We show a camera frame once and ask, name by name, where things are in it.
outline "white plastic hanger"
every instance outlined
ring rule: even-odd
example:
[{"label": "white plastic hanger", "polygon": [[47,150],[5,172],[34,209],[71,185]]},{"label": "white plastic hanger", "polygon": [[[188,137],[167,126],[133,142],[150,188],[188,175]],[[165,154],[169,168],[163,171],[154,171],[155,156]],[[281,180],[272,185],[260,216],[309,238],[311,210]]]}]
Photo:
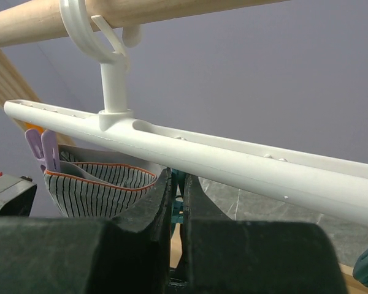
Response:
[{"label": "white plastic hanger", "polygon": [[[127,109],[126,53],[101,16],[91,19],[115,49],[95,37],[85,0],[60,0],[69,36],[101,63],[105,110],[71,110],[27,100],[4,105],[12,118],[203,178],[368,226],[368,164],[152,125]],[[139,28],[127,42],[140,40]]]}]

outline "plastic hook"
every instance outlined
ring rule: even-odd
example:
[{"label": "plastic hook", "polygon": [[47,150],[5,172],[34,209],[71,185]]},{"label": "plastic hook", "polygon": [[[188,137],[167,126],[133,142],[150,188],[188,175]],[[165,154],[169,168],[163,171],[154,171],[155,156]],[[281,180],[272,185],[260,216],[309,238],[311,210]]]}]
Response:
[{"label": "plastic hook", "polygon": [[[86,11],[85,0],[59,0],[60,14],[69,37],[86,55],[96,59],[101,65],[102,89],[105,109],[101,113],[101,125],[105,129],[112,122],[107,114],[130,114],[127,109],[125,71],[129,70],[129,59],[126,50],[112,27],[101,15],[93,15],[91,20],[97,25],[113,46],[110,51],[95,35]],[[123,30],[129,45],[140,41],[140,27]]]},{"label": "plastic hook", "polygon": [[[93,15],[92,21],[106,36],[112,45],[111,52],[94,34],[88,20],[85,0],[60,0],[60,14],[69,37],[84,52],[84,54],[96,59],[100,63],[111,63],[117,60],[119,55],[126,58],[126,67],[129,62],[126,50],[112,27],[101,15]],[[123,28],[123,35],[129,45],[137,45],[140,42],[140,28]]]}]

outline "wooden slat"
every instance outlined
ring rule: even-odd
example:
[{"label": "wooden slat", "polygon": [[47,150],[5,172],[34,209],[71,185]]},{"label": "wooden slat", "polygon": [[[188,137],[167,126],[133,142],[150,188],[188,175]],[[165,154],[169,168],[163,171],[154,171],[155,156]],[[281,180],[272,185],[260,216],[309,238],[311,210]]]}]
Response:
[{"label": "wooden slat", "polygon": [[[102,15],[120,28],[282,1],[286,0],[86,0],[86,6],[89,15]],[[0,12],[0,47],[66,35],[59,0],[29,1]]]},{"label": "wooden slat", "polygon": [[[0,107],[3,108],[6,101],[13,99],[25,99],[41,102],[36,93],[13,66],[8,57],[0,50]],[[13,119],[13,121],[22,130],[28,129],[25,123],[15,119]],[[57,134],[57,141],[60,144],[75,145],[74,141],[70,137],[62,134]]]}]

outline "striped fabric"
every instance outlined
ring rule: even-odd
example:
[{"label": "striped fabric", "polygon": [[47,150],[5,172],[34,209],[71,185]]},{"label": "striped fabric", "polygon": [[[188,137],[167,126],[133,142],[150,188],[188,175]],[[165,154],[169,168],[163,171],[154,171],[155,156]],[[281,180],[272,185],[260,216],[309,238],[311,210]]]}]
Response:
[{"label": "striped fabric", "polygon": [[61,173],[45,171],[46,187],[66,217],[115,217],[140,200],[157,176],[128,164],[77,162],[59,152]]}]

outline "teal clip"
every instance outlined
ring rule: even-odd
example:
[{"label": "teal clip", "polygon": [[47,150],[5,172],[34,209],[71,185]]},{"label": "teal clip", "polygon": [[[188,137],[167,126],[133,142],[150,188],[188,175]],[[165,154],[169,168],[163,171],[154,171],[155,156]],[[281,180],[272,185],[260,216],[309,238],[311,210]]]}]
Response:
[{"label": "teal clip", "polygon": [[173,236],[176,224],[183,223],[183,202],[177,200],[181,197],[177,195],[177,186],[181,195],[184,195],[186,173],[179,170],[172,170],[172,220],[171,220],[171,237]]}]

